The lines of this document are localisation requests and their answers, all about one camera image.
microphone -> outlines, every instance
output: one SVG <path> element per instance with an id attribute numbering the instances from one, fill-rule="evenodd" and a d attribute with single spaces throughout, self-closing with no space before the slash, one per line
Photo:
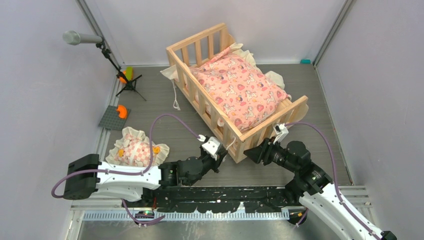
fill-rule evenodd
<path id="1" fill-rule="evenodd" d="M 70 45 L 99 44 L 103 42 L 103 37 L 101 36 L 78 33 L 72 30 L 64 32 L 62 38 L 67 44 Z"/>

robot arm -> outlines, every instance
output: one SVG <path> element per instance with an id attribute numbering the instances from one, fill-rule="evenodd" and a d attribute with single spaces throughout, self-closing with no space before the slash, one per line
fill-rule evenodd
<path id="1" fill-rule="evenodd" d="M 312 162 L 311 153 L 302 142 L 292 141 L 286 148 L 281 147 L 280 141 L 288 133 L 283 124 L 275 126 L 274 130 L 276 137 L 265 138 L 259 146 L 246 150 L 244 154 L 256 164 L 275 163 L 294 173 L 293 180 L 285 186 L 284 191 L 289 204 L 304 205 L 343 240 L 397 239 L 392 232 L 382 231 L 370 223 L 344 196 L 341 195 L 340 201 L 333 180 Z M 111 173 L 109 171 L 112 170 L 141 173 L 146 168 L 100 162 L 98 154 L 89 154 L 70 163 L 68 175 L 81 170 L 102 171 L 79 174 L 67 179 L 63 198 L 81 200 L 90 196 L 108 196 L 136 202 L 142 199 L 143 191 L 192 186 L 210 170 L 218 173 L 218 167 L 228 153 L 215 137 L 203 137 L 200 141 L 203 143 L 199 157 L 153 166 L 143 175 Z M 371 229 L 372 234 L 358 219 Z"/>
<path id="2" fill-rule="evenodd" d="M 155 190 L 159 187 L 192 186 L 198 180 L 213 170 L 218 173 L 224 157 L 228 153 L 215 137 L 199 139 L 199 157 L 189 157 L 185 161 L 165 162 L 152 166 L 142 175 L 124 175 L 110 173 L 119 171 L 125 173 L 141 173 L 146 168 L 136 166 L 121 166 L 99 161 L 98 154 L 84 156 L 68 166 L 68 175 L 89 169 L 105 170 L 103 172 L 76 175 L 66 180 L 63 198 L 67 200 L 82 200 L 91 196 L 113 197 L 136 202 L 142 198 L 143 188 Z"/>
<path id="3" fill-rule="evenodd" d="M 266 138 L 257 147 L 244 151 L 256 164 L 271 162 L 294 173 L 286 186 L 286 197 L 300 203 L 322 219 L 343 240 L 396 240 L 391 231 L 382 231 L 369 222 L 343 195 L 339 200 L 331 177 L 311 160 L 311 153 L 301 141 L 291 141 L 286 148 L 280 141 L 287 135 L 284 124 L 274 127 L 276 136 Z M 360 224 L 362 221 L 372 233 Z"/>

microphone stand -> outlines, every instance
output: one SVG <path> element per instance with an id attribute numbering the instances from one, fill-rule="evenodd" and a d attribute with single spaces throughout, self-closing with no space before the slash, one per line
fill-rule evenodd
<path id="1" fill-rule="evenodd" d="M 116 97 L 118 97 L 119 94 L 121 94 L 123 91 L 134 91 L 136 93 L 138 93 L 138 95 L 140 95 L 140 97 L 142 97 L 145 101 L 147 101 L 137 90 L 136 90 L 136 86 L 137 86 L 137 80 L 139 78 L 142 77 L 142 75 L 140 74 L 140 76 L 134 78 L 133 80 L 129 81 L 127 79 L 127 76 L 125 76 L 125 74 L 121 71 L 121 67 L 118 67 L 114 61 L 112 61 L 110 54 L 112 53 L 109 49 L 106 48 L 105 42 L 102 41 L 100 43 L 96 43 L 95 45 L 97 48 L 101 49 L 101 53 L 103 54 L 103 56 L 109 60 L 109 62 L 115 67 L 115 69 L 118 71 L 118 74 L 116 75 L 116 77 L 119 78 L 123 78 L 125 80 L 125 86 L 121 89 L 121 91 L 119 91 L 116 94 Z"/>

pink pillow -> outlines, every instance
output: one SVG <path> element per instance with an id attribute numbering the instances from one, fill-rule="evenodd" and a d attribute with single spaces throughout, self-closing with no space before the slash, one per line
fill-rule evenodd
<path id="1" fill-rule="evenodd" d="M 228 47 L 199 68 L 191 68 L 204 89 L 240 131 L 271 115 L 287 93 Z"/>
<path id="2" fill-rule="evenodd" d="M 118 150 L 123 150 L 123 155 L 119 156 L 116 154 L 114 160 L 123 162 L 128 166 L 143 167 L 149 165 L 150 162 L 150 147 L 149 144 L 142 141 L 141 139 L 132 136 L 127 133 L 124 137 L 123 146 Z M 153 151 L 158 148 L 158 146 L 153 146 Z M 156 154 L 153 153 L 153 160 L 155 161 Z"/>

gray baseplate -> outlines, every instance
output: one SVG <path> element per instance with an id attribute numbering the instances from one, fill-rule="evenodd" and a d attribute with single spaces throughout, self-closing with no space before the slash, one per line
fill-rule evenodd
<path id="1" fill-rule="evenodd" d="M 131 109 L 127 108 L 126 110 L 128 112 L 126 118 L 128 118 Z M 127 121 L 126 118 L 120 118 L 119 112 L 117 112 L 117 107 L 109 105 L 106 111 L 104 112 L 103 117 L 101 118 L 98 126 L 105 129 L 120 131 L 124 128 L 125 122 Z"/>

